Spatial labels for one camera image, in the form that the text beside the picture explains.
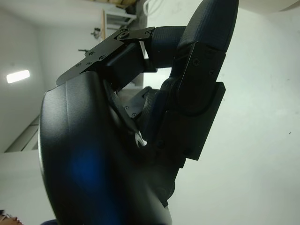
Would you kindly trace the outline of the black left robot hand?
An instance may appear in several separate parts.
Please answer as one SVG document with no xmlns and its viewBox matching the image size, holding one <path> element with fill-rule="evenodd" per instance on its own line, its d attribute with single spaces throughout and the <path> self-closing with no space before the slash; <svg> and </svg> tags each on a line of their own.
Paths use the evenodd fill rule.
<svg viewBox="0 0 300 225">
<path fill-rule="evenodd" d="M 45 93 L 38 147 L 60 225 L 170 225 L 225 93 L 239 3 L 204 0 L 187 26 L 121 28 Z"/>
</svg>

